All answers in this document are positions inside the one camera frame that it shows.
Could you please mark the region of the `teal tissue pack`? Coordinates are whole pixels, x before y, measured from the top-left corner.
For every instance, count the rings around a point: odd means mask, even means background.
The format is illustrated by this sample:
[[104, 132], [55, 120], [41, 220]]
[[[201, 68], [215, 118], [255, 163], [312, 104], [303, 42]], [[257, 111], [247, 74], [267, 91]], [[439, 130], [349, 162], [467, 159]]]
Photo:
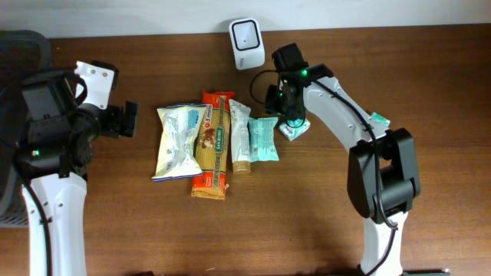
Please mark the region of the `teal tissue pack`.
[[386, 127], [389, 127], [390, 126], [390, 120], [381, 116], [380, 114], [376, 113], [376, 112], [373, 112], [371, 114], [371, 118], [375, 121], [377, 121], [378, 123], [381, 123], [383, 124], [384, 126]]
[[279, 130], [289, 141], [293, 141], [304, 134], [310, 126], [311, 123], [307, 119], [286, 120], [279, 126]]

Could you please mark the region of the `teal wet wipes packet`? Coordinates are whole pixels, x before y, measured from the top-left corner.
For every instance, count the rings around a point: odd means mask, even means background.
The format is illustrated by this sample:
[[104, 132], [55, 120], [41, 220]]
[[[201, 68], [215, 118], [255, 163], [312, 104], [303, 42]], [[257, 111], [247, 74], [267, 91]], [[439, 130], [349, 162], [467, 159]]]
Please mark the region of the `teal wet wipes packet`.
[[274, 133], [277, 117], [249, 118], [249, 142], [251, 162], [279, 161]]

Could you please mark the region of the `white cream tube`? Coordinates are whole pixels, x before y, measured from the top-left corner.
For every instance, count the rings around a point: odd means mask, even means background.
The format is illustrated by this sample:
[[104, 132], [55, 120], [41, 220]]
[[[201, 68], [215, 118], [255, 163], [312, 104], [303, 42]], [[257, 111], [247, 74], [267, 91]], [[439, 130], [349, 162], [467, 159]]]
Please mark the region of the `white cream tube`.
[[237, 174], [249, 174], [252, 171], [248, 128], [251, 109], [236, 100], [230, 100], [229, 106], [232, 170]]

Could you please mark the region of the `white chips bag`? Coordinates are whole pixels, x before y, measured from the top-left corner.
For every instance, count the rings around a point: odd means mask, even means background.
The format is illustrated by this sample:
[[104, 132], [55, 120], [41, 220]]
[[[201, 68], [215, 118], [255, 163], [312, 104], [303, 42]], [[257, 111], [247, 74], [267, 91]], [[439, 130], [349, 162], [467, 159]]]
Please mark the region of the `white chips bag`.
[[203, 171], [194, 157], [198, 136], [207, 105], [185, 103], [157, 109], [162, 135], [157, 156], [154, 182], [201, 176]]

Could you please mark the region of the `San Remo spaghetti packet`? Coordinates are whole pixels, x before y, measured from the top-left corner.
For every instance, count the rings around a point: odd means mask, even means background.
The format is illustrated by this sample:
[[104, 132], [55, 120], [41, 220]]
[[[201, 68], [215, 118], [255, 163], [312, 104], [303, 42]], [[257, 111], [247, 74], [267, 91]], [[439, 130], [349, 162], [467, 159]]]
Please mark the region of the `San Remo spaghetti packet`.
[[230, 136], [231, 91], [203, 91], [206, 110], [196, 138], [196, 161], [203, 174], [193, 178], [192, 197], [224, 200], [229, 185], [226, 181]]

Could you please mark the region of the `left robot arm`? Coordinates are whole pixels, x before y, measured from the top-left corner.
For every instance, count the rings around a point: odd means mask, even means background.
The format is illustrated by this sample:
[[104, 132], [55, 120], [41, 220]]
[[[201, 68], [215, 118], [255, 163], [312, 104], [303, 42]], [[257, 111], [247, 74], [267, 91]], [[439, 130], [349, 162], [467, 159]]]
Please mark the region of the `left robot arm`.
[[1, 226], [26, 228], [33, 275], [84, 275], [84, 202], [94, 140], [135, 134], [138, 106], [109, 104], [119, 71], [79, 62], [1, 88]]

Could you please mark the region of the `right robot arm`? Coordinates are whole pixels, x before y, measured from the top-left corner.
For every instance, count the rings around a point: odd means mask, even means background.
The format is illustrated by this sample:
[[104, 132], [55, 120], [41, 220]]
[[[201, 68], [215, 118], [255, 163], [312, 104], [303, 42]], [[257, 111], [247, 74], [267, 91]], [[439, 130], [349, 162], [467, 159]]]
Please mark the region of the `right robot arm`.
[[278, 80], [268, 89], [266, 110], [288, 124], [312, 113], [348, 151], [348, 197], [364, 226], [359, 274], [402, 275], [402, 230], [420, 194], [414, 138], [374, 119], [326, 65], [309, 65], [297, 44], [277, 49], [272, 60]]

